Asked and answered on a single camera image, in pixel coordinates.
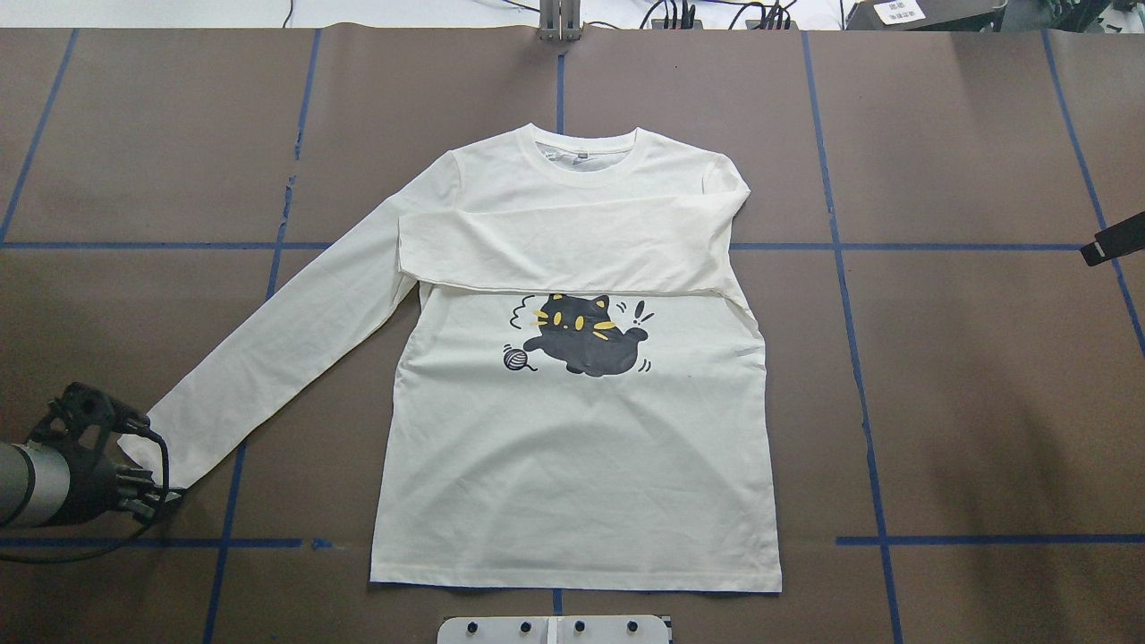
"white long-sleeve shirt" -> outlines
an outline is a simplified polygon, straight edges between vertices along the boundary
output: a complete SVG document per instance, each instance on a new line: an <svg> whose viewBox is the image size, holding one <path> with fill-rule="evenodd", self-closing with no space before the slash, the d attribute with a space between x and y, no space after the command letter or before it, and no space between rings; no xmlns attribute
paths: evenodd
<svg viewBox="0 0 1145 644"><path fill-rule="evenodd" d="M643 129L442 156L149 411L190 486L420 283L371 580L777 591L764 339L728 261L748 188ZM124 450L158 469L150 442Z"/></svg>

